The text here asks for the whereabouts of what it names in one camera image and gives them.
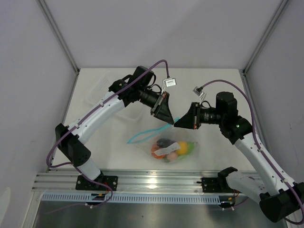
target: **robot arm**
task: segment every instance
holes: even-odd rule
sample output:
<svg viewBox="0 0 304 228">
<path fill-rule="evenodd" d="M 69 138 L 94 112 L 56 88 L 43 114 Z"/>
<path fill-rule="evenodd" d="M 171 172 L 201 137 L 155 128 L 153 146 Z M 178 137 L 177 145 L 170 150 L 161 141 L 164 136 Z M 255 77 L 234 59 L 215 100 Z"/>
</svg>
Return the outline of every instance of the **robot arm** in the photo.
<svg viewBox="0 0 304 228">
<path fill-rule="evenodd" d="M 157 93 L 151 89 L 151 86 L 148 86 L 151 79 L 156 77 L 152 71 L 149 71 L 132 86 L 129 86 L 123 92 L 115 95 L 104 104 L 105 100 L 113 96 L 122 88 L 127 87 L 146 71 L 147 69 L 142 66 L 137 67 L 133 75 L 128 75 L 123 79 L 115 81 L 109 87 L 109 92 L 107 92 L 106 95 L 82 117 L 70 123 L 68 126 L 59 124 L 55 128 L 57 141 L 59 141 L 59 139 L 68 131 L 72 130 L 72 132 L 58 145 L 58 148 L 71 163 L 89 179 L 102 183 L 103 174 L 90 158 L 91 152 L 85 147 L 85 143 L 109 117 L 113 116 L 130 103 L 140 101 L 142 104 L 151 108 L 151 115 L 154 117 L 170 124 L 174 123 L 169 110 L 169 93 Z"/>
<path fill-rule="evenodd" d="M 189 111 L 174 124 L 175 127 L 199 129 L 201 124 L 219 125 L 222 135 L 230 140 L 250 161 L 264 184 L 259 183 L 230 167 L 218 173 L 218 183 L 223 192 L 236 189 L 260 205 L 263 213 L 277 222 L 300 208 L 292 188 L 304 202 L 304 183 L 295 183 L 276 163 L 261 141 L 253 132 L 248 120 L 238 115 L 237 101 L 232 93 L 220 92 L 216 97 L 216 107 L 205 108 L 200 103 L 192 103 Z"/>
</svg>

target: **white wall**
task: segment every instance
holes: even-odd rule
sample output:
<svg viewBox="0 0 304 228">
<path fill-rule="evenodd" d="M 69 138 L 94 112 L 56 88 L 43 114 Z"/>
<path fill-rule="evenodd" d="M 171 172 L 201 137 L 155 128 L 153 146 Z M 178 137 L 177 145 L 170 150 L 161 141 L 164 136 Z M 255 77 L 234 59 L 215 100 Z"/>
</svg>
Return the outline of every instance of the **white wall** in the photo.
<svg viewBox="0 0 304 228">
<path fill-rule="evenodd" d="M 244 68 L 281 0 L 47 0 L 82 67 Z"/>
<path fill-rule="evenodd" d="M 249 70 L 270 152 L 304 181 L 304 1 L 293 0 Z"/>
<path fill-rule="evenodd" d="M 34 0 L 0 2 L 0 192 L 3 228 L 21 225 L 75 75 Z"/>
</svg>

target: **orange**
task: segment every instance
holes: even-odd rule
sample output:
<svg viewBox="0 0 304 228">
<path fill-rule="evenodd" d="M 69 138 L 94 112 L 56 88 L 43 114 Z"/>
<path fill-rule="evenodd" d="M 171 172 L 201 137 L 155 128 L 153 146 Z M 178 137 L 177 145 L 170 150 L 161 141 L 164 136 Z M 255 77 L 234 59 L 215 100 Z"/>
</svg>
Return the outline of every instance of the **orange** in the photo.
<svg viewBox="0 0 304 228">
<path fill-rule="evenodd" d="M 160 147 L 158 147 L 158 145 L 157 145 L 156 143 L 153 144 L 152 147 L 151 147 L 151 155 L 152 155 L 154 158 L 156 158 L 156 159 L 162 159 L 162 158 L 165 157 L 165 155 L 157 156 L 157 155 L 154 153 L 156 150 L 159 150 L 159 149 L 160 149 Z"/>
</svg>

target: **teal strap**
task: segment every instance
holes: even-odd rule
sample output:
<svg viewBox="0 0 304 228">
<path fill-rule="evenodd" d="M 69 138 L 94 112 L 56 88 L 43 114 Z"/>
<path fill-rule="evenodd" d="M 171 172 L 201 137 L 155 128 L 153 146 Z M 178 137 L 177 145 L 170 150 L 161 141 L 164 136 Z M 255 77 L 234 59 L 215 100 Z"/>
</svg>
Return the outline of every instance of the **teal strap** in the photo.
<svg viewBox="0 0 304 228">
<path fill-rule="evenodd" d="M 143 132 L 140 132 L 140 133 L 137 133 L 136 135 L 134 135 L 131 139 L 129 139 L 129 141 L 127 142 L 127 144 L 133 144 L 133 143 L 141 143 L 143 141 L 146 141 L 154 136 L 156 136 L 159 132 L 167 129 L 168 127 L 172 126 L 171 124 L 166 124 L 162 127 L 159 127 L 159 128 L 154 128 L 154 129 L 149 129 L 149 130 L 146 130 L 146 131 L 143 131 Z M 153 134 L 150 134 L 148 135 L 147 137 L 143 138 L 143 139 L 140 139 L 140 140 L 137 140 L 137 141 L 133 141 L 134 139 L 136 139 L 138 136 L 142 135 L 142 134 L 147 134 L 147 133 L 151 133 L 151 132 L 154 132 Z"/>
</svg>

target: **metal extrusion rail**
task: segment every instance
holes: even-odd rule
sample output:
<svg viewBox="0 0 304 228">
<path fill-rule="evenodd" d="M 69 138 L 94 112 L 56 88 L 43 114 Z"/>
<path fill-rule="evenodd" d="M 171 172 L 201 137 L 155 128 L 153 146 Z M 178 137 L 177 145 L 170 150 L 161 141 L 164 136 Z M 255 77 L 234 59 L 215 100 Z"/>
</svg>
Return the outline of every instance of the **metal extrusion rail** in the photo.
<svg viewBox="0 0 304 228">
<path fill-rule="evenodd" d="M 105 170 L 103 173 L 118 176 L 116 194 L 219 195 L 219 193 L 203 193 L 201 184 L 197 183 L 202 177 L 217 177 L 218 171 Z M 244 173 L 254 177 L 255 180 L 260 179 L 256 172 Z M 75 190 L 78 175 L 79 173 L 72 169 L 38 173 L 32 191 L 103 193 L 102 191 Z"/>
</svg>

